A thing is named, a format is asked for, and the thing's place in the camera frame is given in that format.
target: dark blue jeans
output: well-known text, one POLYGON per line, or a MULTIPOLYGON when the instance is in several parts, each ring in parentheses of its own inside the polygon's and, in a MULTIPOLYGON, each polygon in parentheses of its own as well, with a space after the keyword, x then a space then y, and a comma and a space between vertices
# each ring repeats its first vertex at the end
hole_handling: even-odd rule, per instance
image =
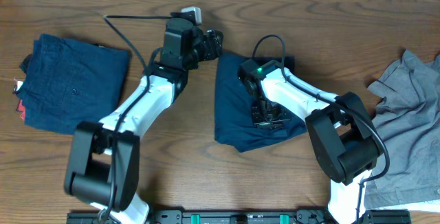
POLYGON ((16 93, 26 108, 25 124, 72 134, 83 120, 97 122, 116 109, 129 53, 42 34, 16 93))
MULTIPOLYGON (((275 58, 257 58, 269 61, 275 58)), ((285 128, 268 130, 254 127, 251 108, 254 99, 249 96, 237 73, 246 59, 232 54, 224 54, 217 64, 215 82, 215 134, 221 144, 234 146, 239 152, 276 144, 307 129, 305 123, 292 114, 285 128)), ((286 66, 293 72, 293 57, 286 58, 286 66)))

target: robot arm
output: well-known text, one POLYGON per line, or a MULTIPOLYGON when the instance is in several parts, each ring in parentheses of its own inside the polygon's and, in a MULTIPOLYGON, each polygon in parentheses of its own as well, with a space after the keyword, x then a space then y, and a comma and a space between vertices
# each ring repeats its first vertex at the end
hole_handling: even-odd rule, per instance
MULTIPOLYGON (((257 127, 280 127, 286 121, 286 109, 305 121, 316 159, 332 179, 329 212, 341 224, 356 221, 359 182, 369 177, 382 152, 363 124, 356 123, 343 111, 314 96, 356 110, 370 120, 361 100, 354 93, 338 96, 321 91, 294 76, 275 60, 264 65, 248 60, 241 65, 239 78, 256 100, 252 117, 258 117, 254 118, 257 127), (286 81, 282 70, 294 85, 286 81), (336 129, 347 124, 351 129, 339 136, 336 129)), ((364 212, 362 196, 360 214, 364 212)))
POLYGON ((221 55, 223 34, 212 30, 204 34, 197 27, 200 24, 199 8, 172 13, 166 24, 160 60, 151 62, 149 72, 144 72, 147 75, 142 76, 133 94, 99 123, 81 122, 75 130, 65 191, 101 210, 107 209, 112 199, 111 216, 115 223, 146 222, 149 206, 136 194, 140 140, 155 118, 184 90, 188 71, 197 69, 201 61, 221 55), (128 112, 115 135, 125 111, 128 112), (117 152, 112 163, 95 160, 95 154, 112 154, 115 137, 117 152))

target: folded navy shirt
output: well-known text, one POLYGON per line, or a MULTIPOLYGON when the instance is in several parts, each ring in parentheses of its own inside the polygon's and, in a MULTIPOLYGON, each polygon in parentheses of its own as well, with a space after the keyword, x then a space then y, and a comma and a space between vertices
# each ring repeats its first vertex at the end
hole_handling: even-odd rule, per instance
MULTIPOLYGON (((264 62, 273 59, 256 58, 264 62)), ((303 134, 307 130, 305 123, 294 114, 284 128, 269 130, 253 125, 251 108, 254 98, 247 93, 237 76, 240 64, 246 60, 232 54, 224 54, 218 59, 214 104, 215 140, 245 152, 303 134)), ((294 58, 287 57, 285 61, 286 67, 293 73, 294 58)))
POLYGON ((42 34, 20 66, 25 124, 72 134, 81 121, 99 121, 116 109, 128 65, 127 51, 42 34))

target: gray t-shirt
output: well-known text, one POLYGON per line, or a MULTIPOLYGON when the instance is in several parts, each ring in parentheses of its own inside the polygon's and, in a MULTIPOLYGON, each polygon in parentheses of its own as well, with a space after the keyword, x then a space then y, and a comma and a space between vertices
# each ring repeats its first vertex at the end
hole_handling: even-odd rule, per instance
MULTIPOLYGON (((368 90, 383 98, 373 123, 390 154, 390 170, 368 182, 365 207, 440 199, 440 56, 423 64, 405 51, 368 90)), ((373 174, 384 168, 377 160, 373 174)))

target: wooden table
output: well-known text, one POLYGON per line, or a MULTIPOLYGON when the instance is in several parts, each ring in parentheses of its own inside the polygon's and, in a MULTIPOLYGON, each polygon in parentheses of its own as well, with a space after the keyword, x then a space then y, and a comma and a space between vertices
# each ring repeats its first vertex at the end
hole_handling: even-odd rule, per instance
MULTIPOLYGON (((373 113, 379 101, 366 86, 404 48, 425 61, 440 46, 440 0, 0 0, 0 216, 2 223, 63 223, 70 210, 88 210, 63 191, 72 137, 24 126, 15 111, 14 78, 32 41, 48 33, 128 48, 104 14, 167 15, 197 5, 203 29, 221 30, 224 47, 250 55, 257 40, 279 34, 296 56, 296 74, 326 91, 357 93, 373 113)), ((148 57, 163 43, 164 21, 115 21, 148 57)), ((279 56, 276 40, 260 46, 279 56)), ((238 153, 214 141, 216 61, 190 73, 174 105, 148 130, 141 146, 140 196, 152 205, 186 209, 295 209, 325 206, 329 180, 307 134, 238 153)), ((131 61, 123 98, 137 86, 131 61)), ((413 213, 414 223, 440 215, 413 213)))

